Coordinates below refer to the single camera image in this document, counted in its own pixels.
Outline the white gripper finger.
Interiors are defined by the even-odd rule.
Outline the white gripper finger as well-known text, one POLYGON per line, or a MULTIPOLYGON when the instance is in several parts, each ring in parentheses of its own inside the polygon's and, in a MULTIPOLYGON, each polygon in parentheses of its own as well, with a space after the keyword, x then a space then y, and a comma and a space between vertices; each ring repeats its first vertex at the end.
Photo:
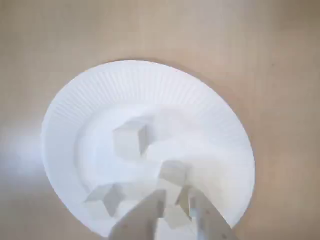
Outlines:
POLYGON ((199 189, 185 186, 177 200, 187 219, 196 224, 198 240, 237 240, 230 225, 199 189))
POLYGON ((164 216, 165 190, 156 190, 144 198, 111 229, 109 240, 154 240, 158 221, 164 216))

